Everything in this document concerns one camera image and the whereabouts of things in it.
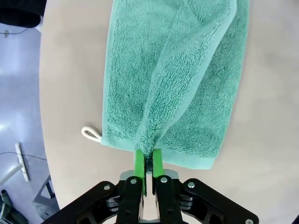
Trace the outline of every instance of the floor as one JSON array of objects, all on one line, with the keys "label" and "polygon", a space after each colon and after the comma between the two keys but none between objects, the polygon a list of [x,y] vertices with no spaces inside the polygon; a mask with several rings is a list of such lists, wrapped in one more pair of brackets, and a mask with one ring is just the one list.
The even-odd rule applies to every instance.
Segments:
[{"label": "floor", "polygon": [[[24,28],[0,24],[0,32],[18,33]],[[39,54],[41,33],[28,29],[5,37],[0,34],[0,153],[15,152],[19,142],[23,154],[46,158],[39,108]],[[46,161],[28,160],[30,182],[19,171],[0,189],[6,189],[14,206],[32,224],[39,224],[32,201],[49,175]],[[15,154],[0,155],[0,179],[17,164]]]}]

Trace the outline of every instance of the bolt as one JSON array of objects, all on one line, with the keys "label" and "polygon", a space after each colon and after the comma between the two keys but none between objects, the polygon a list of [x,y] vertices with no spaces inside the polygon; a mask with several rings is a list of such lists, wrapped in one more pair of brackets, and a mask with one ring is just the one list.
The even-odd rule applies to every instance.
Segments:
[{"label": "bolt", "polygon": [[193,182],[189,182],[189,183],[188,183],[188,187],[189,187],[189,188],[194,188],[194,187],[195,187],[195,184],[194,184]]},{"label": "bolt", "polygon": [[166,177],[162,177],[160,180],[162,183],[166,183],[167,182],[167,178]]},{"label": "bolt", "polygon": [[109,190],[110,189],[110,186],[109,185],[106,185],[105,187],[104,187],[104,190]]},{"label": "bolt", "polygon": [[131,182],[131,184],[136,184],[137,180],[136,179],[132,179],[130,182]]},{"label": "bolt", "polygon": [[252,221],[251,219],[247,219],[247,220],[245,221],[245,224],[253,224],[253,221]]}]

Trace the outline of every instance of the wire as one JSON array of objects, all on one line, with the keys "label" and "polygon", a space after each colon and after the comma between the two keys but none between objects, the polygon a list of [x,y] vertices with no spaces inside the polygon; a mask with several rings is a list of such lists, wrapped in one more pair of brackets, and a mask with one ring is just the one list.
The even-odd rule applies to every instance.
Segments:
[{"label": "wire", "polygon": [[24,163],[24,166],[25,166],[25,168],[26,168],[27,171],[28,171],[29,163],[28,163],[28,160],[24,156],[30,156],[30,157],[33,157],[33,158],[36,158],[36,159],[47,161],[46,159],[38,157],[38,156],[35,156],[35,155],[19,154],[19,153],[15,153],[15,152],[3,152],[3,153],[0,153],[0,155],[2,155],[2,154],[17,154],[17,155],[23,156],[23,159],[27,163],[27,165],[26,165],[26,163]]},{"label": "wire", "polygon": [[8,34],[8,35],[10,35],[10,34],[21,34],[21,33],[24,33],[26,30],[28,30],[29,28],[26,28],[26,29],[24,29],[24,30],[22,30],[21,32],[19,32],[19,33],[0,33],[0,34]]}]

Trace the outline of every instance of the tabletop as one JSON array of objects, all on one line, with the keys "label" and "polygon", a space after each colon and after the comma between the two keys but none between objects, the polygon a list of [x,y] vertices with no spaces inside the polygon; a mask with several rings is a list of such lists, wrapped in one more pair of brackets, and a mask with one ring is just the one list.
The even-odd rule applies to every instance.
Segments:
[{"label": "tabletop", "polygon": [[[102,146],[103,76],[112,0],[51,0],[43,21],[40,104],[51,178],[62,208],[100,181],[117,183],[133,153]],[[242,79],[228,133],[212,170],[169,164],[257,214],[286,224],[299,213],[299,4],[252,0]],[[145,218],[156,218],[153,197]]]}]

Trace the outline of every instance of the teal terry cloth towel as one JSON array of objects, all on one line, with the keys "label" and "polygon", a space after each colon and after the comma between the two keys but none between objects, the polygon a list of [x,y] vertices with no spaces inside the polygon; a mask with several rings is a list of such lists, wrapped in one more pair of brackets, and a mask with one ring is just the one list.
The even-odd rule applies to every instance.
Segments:
[{"label": "teal terry cloth towel", "polygon": [[238,89],[248,0],[114,0],[101,143],[209,169]]}]

